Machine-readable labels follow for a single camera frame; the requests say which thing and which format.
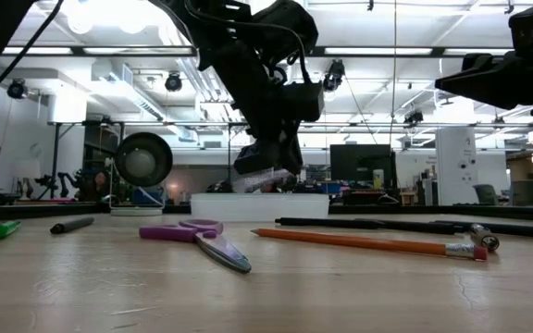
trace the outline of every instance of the monitor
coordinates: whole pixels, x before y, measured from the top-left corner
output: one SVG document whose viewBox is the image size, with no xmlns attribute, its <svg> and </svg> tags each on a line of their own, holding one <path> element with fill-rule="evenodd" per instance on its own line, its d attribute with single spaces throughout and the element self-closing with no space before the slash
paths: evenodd
<svg viewBox="0 0 533 333">
<path fill-rule="evenodd" d="M 388 144 L 331 144 L 333 180 L 373 182 L 373 171 L 384 170 L 384 188 L 396 188 L 396 153 Z"/>
</svg>

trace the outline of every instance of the table surface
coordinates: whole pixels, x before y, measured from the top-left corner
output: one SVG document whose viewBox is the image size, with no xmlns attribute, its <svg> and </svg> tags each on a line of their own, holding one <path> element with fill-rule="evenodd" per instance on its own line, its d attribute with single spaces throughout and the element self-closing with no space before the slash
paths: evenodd
<svg viewBox="0 0 533 333">
<path fill-rule="evenodd" d="M 0 241 L 0 333 L 533 332 L 530 238 L 501 236 L 498 255 L 474 262 L 259 238 L 249 230 L 274 224 L 229 223 L 224 235 L 253 265 L 241 275 L 193 244 L 139 239 L 140 225 L 187 216 L 98 215 L 90 227 L 49 234 L 71 218 L 26 220 Z M 328 232 L 469 242 L 464 235 Z"/>
</svg>

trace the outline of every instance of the orange pencil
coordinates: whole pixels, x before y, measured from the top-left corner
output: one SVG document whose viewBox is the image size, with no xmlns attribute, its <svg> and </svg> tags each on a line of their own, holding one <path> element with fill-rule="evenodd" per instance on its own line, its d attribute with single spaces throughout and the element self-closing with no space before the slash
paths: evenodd
<svg viewBox="0 0 533 333">
<path fill-rule="evenodd" d="M 258 236 L 289 241 L 309 241 L 331 245 L 353 246 L 366 249 L 424 253 L 487 260 L 487 249 L 474 244 L 437 244 L 422 241 L 377 240 L 366 237 L 338 236 L 314 232 L 274 229 L 252 230 Z"/>
</svg>

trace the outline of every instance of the white box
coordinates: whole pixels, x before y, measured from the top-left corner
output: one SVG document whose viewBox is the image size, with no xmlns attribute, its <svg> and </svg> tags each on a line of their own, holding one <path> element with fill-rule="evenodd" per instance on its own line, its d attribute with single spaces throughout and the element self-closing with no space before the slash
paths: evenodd
<svg viewBox="0 0 533 333">
<path fill-rule="evenodd" d="M 271 222 L 281 217 L 327 218 L 326 194 L 198 193 L 191 198 L 192 218 L 220 222 Z"/>
</svg>

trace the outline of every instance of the scissors blade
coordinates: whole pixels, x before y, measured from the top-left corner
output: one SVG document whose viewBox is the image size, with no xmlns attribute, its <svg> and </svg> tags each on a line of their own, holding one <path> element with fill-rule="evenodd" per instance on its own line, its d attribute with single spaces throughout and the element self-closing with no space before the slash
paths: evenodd
<svg viewBox="0 0 533 333">
<path fill-rule="evenodd" d="M 248 258 L 223 236 L 219 235 L 213 239 L 208 239 L 203 237 L 203 233 L 199 232 L 196 234 L 196 238 L 201 250 L 222 265 L 244 274 L 252 269 Z"/>
</svg>

